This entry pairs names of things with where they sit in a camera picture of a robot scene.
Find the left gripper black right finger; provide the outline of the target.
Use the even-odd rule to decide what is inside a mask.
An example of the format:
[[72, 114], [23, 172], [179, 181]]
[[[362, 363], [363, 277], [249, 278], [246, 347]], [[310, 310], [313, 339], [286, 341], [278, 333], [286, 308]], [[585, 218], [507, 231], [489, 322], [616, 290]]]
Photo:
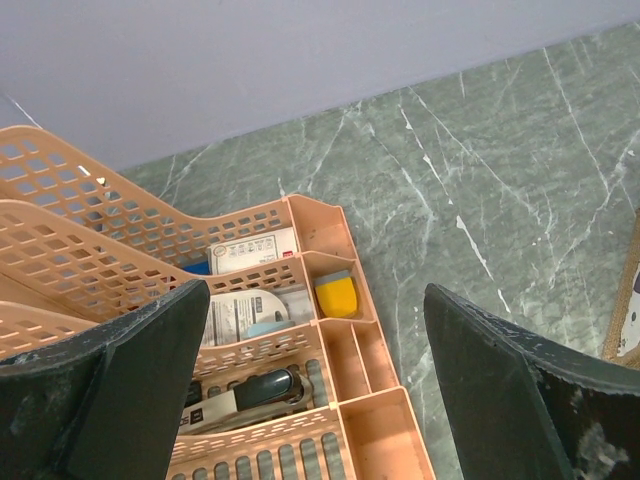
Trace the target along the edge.
[[424, 318], [467, 479], [636, 479], [639, 373], [431, 283]]

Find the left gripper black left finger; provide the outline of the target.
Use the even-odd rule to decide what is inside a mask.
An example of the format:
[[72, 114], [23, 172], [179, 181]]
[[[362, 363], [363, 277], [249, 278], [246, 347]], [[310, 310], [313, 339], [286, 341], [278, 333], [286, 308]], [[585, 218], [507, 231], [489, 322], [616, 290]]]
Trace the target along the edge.
[[4, 479], [163, 479], [210, 292], [149, 304], [1, 362]]

